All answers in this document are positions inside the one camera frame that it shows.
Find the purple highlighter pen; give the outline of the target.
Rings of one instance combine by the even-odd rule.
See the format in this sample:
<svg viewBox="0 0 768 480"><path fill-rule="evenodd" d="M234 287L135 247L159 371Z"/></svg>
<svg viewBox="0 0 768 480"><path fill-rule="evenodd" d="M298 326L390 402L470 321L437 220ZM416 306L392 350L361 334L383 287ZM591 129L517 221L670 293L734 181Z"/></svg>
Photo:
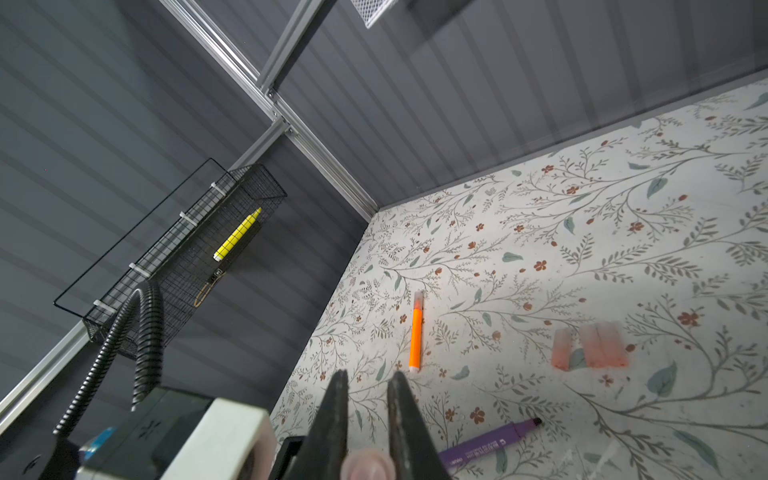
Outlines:
<svg viewBox="0 0 768 480"><path fill-rule="evenodd" d="M543 420L534 417L518 423L509 423L476 438L459 443L438 454L446 468L459 467L474 459L504 450L507 446L521 441L528 433L536 430Z"/></svg>

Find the orange highlighter pen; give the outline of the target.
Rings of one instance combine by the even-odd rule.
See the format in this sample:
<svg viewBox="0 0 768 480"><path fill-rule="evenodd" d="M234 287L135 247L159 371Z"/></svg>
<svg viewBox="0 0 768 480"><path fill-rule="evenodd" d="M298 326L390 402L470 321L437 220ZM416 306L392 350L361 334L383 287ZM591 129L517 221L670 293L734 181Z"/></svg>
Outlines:
<svg viewBox="0 0 768 480"><path fill-rule="evenodd" d="M424 292L416 291L413 297L409 371L421 370Z"/></svg>

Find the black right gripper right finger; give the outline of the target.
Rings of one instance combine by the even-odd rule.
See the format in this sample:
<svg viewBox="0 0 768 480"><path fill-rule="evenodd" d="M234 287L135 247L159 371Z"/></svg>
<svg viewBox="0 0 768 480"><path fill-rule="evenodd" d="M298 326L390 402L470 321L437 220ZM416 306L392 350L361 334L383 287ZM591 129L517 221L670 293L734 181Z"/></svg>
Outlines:
<svg viewBox="0 0 768 480"><path fill-rule="evenodd" d="M389 454L395 478L449 480L451 476L439 459L408 380L400 371L388 382L387 407Z"/></svg>

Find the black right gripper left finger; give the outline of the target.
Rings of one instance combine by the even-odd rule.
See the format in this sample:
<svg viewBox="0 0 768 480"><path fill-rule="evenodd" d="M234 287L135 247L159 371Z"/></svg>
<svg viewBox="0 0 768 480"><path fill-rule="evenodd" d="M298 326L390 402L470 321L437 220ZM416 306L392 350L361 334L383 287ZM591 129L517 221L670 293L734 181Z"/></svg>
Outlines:
<svg viewBox="0 0 768 480"><path fill-rule="evenodd" d="M331 377L309 432L283 443L282 479L341 477L347 455L348 400L348 374L339 370Z"/></svg>

